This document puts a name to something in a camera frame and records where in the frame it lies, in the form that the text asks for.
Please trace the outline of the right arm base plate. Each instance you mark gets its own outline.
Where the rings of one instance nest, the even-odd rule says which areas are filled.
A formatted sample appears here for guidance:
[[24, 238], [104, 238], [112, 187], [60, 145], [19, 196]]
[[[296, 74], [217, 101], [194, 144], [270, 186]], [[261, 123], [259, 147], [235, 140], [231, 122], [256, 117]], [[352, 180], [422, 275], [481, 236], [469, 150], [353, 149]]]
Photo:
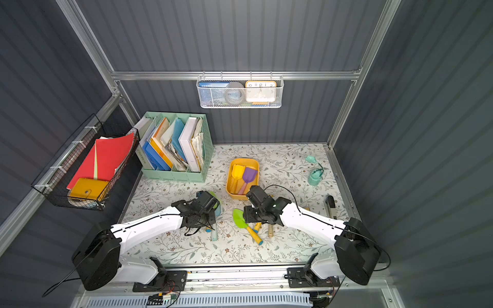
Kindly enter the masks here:
[[325, 279], [318, 278], [311, 271], [305, 271], [304, 267], [291, 267], [287, 269], [284, 278], [288, 281], [291, 288], [308, 288], [308, 287], [339, 287], [340, 279], [338, 277], [328, 277]]

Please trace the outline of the light blue shovel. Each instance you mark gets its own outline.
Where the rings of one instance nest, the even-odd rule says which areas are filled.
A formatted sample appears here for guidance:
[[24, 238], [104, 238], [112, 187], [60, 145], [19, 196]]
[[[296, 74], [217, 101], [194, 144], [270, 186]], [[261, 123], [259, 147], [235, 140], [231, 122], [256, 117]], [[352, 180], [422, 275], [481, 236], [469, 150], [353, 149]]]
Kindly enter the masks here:
[[206, 228], [206, 232], [211, 236], [212, 242], [218, 241], [217, 222], [221, 214], [222, 214], [222, 206], [217, 205], [216, 208], [213, 210], [213, 212], [211, 212], [207, 217], [208, 218], [207, 223], [209, 224], [209, 226]]

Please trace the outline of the purple shovel pink handle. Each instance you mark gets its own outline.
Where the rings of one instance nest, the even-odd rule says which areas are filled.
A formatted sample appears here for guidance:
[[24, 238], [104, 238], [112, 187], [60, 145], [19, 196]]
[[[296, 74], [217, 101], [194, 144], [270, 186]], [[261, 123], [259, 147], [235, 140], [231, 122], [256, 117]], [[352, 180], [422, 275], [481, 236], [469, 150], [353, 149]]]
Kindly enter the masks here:
[[249, 183], [252, 183], [255, 180], [257, 174], [258, 174], [258, 170], [252, 169], [249, 167], [245, 168], [245, 171], [244, 171], [244, 174], [242, 177], [243, 185], [238, 190], [238, 192], [237, 192], [238, 195], [244, 195], [245, 194], [245, 190], [246, 190], [247, 186], [249, 185]]

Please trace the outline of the yellow scoop shovel slotted handle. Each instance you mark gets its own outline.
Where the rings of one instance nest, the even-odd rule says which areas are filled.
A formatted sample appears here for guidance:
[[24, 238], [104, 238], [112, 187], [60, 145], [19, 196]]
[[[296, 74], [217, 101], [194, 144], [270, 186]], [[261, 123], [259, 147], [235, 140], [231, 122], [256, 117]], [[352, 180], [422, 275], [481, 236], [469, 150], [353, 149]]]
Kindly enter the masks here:
[[260, 222], [259, 223], [256, 223], [256, 225], [254, 227], [254, 232], [255, 233], [258, 233], [260, 231], [261, 225], [262, 225], [262, 223], [260, 223]]

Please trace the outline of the yellow rake-edged shovel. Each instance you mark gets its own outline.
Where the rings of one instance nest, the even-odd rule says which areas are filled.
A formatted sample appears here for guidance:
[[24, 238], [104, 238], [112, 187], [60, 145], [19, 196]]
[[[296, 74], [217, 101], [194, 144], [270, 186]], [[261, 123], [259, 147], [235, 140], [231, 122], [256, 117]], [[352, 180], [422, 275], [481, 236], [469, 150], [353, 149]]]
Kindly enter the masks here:
[[243, 177], [245, 171], [245, 166], [235, 164], [233, 165], [231, 176], [232, 176], [232, 183], [230, 185], [230, 192], [232, 194], [236, 193], [236, 187], [238, 184], [238, 181]]

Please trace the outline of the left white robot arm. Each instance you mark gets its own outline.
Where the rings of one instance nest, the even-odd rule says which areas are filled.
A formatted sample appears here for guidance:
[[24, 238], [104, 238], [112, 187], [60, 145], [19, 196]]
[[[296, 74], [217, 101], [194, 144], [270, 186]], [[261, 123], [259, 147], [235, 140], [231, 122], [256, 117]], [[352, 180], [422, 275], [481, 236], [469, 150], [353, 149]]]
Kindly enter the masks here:
[[208, 191], [196, 198], [179, 200], [165, 209], [127, 223], [97, 223], [87, 233], [72, 256], [74, 269], [87, 291], [108, 284], [132, 282], [135, 292], [162, 290], [173, 282], [158, 258], [140, 260], [127, 252], [161, 234], [181, 228], [212, 228], [220, 201]]

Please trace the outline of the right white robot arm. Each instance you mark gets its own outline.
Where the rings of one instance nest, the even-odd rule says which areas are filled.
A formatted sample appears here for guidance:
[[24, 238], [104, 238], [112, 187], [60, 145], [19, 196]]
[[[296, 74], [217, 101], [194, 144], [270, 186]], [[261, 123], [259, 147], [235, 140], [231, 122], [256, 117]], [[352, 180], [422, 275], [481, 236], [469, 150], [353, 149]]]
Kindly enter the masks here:
[[383, 249], [359, 219], [351, 218], [345, 222], [324, 217], [299, 207], [294, 199], [273, 199], [259, 186], [252, 186], [246, 197], [251, 203], [243, 210], [247, 223], [293, 228], [335, 251], [335, 260], [313, 254], [303, 268], [301, 281], [314, 286], [317, 281], [343, 275], [362, 286], [369, 283]]

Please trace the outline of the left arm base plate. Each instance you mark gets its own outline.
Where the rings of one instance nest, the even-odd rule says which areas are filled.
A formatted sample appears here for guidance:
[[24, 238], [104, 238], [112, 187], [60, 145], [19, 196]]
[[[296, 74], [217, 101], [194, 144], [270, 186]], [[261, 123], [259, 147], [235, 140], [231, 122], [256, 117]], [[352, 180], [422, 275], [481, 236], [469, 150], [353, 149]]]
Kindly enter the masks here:
[[186, 285], [187, 275], [187, 271], [172, 270], [160, 272], [147, 284], [135, 282], [132, 291], [135, 293], [183, 291]]

